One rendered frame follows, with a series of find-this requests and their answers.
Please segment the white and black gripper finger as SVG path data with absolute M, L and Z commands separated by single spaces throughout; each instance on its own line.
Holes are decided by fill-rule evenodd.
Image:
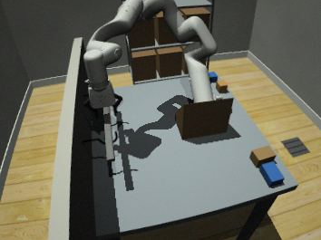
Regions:
M 89 110 L 92 110 L 92 112 L 94 113 L 94 117 L 96 117 L 97 119 L 99 119 L 99 115 L 98 115 L 98 111 L 97 109 L 93 109 L 91 105 L 89 105 L 90 103 L 90 98 L 84 103 L 84 106 L 86 108 L 88 108 Z
M 115 105 L 113 105 L 114 116 L 116 116 L 116 113 L 118 113 L 117 112 L 117 107 L 122 102 L 122 96 L 119 96 L 119 95 L 115 94 L 115 99 L 118 99 L 118 100 L 116 101 Z

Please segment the grey wall panel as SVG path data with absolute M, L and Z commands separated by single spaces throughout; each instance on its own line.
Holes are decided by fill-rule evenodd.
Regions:
M 92 142 L 82 143 L 92 138 L 91 110 L 83 106 L 89 99 L 83 97 L 89 94 L 89 84 L 83 85 L 83 47 L 83 38 L 74 38 L 55 152 L 48 240 L 98 240 Z

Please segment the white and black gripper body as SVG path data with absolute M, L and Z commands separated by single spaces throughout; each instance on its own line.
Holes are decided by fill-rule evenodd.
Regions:
M 116 100 L 111 82 L 102 88 L 88 86 L 90 103 L 93 109 L 110 107 L 115 105 Z

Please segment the blue rectangular block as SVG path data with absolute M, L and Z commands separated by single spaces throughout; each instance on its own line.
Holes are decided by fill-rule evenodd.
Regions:
M 210 82 L 216 82 L 218 80 L 218 75 L 215 72 L 209 72 Z
M 285 179 L 274 161 L 262 164 L 259 171 L 269 187 L 282 184 Z

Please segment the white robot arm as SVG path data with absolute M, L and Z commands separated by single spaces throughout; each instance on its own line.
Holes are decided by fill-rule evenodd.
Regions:
M 106 67 L 121 58 L 122 48 L 116 43 L 106 43 L 107 40 L 130 32 L 136 22 L 148 21 L 161 11 L 164 22 L 179 43 L 199 38 L 182 52 L 194 103 L 221 100 L 222 96 L 212 93 L 209 71 L 202 62 L 216 53 L 216 42 L 199 17 L 192 16 L 184 20 L 174 0 L 146 0 L 144 3 L 142 0 L 126 0 L 116 17 L 99 28 L 87 45 L 83 59 L 89 80 L 85 84 L 89 83 L 89 86 L 98 89 L 109 83 Z

